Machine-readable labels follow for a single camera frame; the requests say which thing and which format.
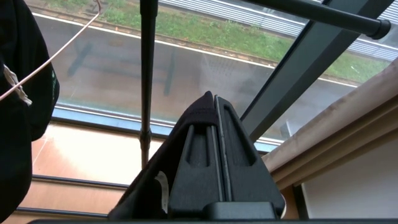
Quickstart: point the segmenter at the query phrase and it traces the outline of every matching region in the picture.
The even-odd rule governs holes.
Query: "metal guardrail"
[[[305,24],[301,22],[217,0],[160,0],[159,2],[173,7],[220,17],[222,19],[258,26],[263,29],[294,37],[298,36],[305,26]],[[398,48],[363,39],[357,39],[348,47],[348,50],[389,61],[393,61],[398,57]]]

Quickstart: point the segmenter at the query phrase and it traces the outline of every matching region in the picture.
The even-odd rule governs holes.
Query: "clothes hanger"
[[[31,74],[26,76],[24,79],[22,79],[20,82],[18,82],[17,76],[14,72],[10,71],[6,65],[4,65],[4,76],[6,77],[6,80],[10,83],[12,86],[7,92],[5,92],[3,95],[0,96],[0,101],[5,99],[8,95],[10,95],[13,91],[16,91],[19,95],[19,98],[25,101],[28,105],[32,104],[30,99],[27,98],[27,95],[22,89],[22,85],[33,78],[36,74],[38,74],[43,68],[45,68],[51,61],[57,57],[63,50],[65,50],[66,47],[68,47],[85,29],[87,29],[88,26],[92,22],[94,22],[98,16],[101,14],[101,3],[100,0],[95,0],[98,5],[98,13],[95,15],[77,34],[75,34],[63,47],[61,47],[60,50],[58,50],[53,56],[51,56],[46,62],[44,62],[39,68],[36,68]]]

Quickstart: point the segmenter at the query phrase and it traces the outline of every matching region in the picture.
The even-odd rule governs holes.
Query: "curtain fold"
[[[262,157],[280,189],[301,184],[398,137],[397,65],[398,60],[393,61]]]

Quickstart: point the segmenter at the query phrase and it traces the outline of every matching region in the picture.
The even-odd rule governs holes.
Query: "white wall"
[[[310,218],[398,218],[398,139],[303,184]]]

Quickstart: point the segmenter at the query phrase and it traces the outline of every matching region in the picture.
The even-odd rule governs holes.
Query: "road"
[[[81,26],[36,16],[50,55]],[[88,29],[53,62],[61,84],[60,103],[133,114],[141,111],[141,44],[131,35]],[[190,103],[210,90],[243,114],[269,78],[260,66],[184,47],[155,44],[152,117],[176,121]],[[294,133],[354,87],[317,80],[275,123],[280,138],[286,121]]]

